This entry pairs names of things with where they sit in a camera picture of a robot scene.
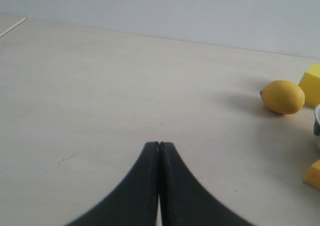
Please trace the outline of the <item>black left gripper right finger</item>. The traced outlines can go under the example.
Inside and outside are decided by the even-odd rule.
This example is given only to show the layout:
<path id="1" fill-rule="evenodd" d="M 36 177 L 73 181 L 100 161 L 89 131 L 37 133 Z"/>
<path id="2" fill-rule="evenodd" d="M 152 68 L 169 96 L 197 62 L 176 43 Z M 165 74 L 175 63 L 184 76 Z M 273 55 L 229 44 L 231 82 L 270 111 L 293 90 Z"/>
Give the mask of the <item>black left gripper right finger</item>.
<path id="1" fill-rule="evenodd" d="M 251 226 L 213 197 L 171 142 L 159 144 L 158 194 L 164 226 Z"/>

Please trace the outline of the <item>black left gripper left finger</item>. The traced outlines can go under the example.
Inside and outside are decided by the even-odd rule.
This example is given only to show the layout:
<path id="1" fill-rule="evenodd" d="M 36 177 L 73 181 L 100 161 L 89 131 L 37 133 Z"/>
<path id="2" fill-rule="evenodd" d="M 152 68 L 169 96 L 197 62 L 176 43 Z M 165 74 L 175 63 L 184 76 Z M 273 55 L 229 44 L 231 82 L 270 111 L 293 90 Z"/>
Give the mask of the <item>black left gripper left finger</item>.
<path id="1" fill-rule="evenodd" d="M 147 142 L 122 181 L 69 226 L 155 226 L 158 213 L 159 143 Z"/>

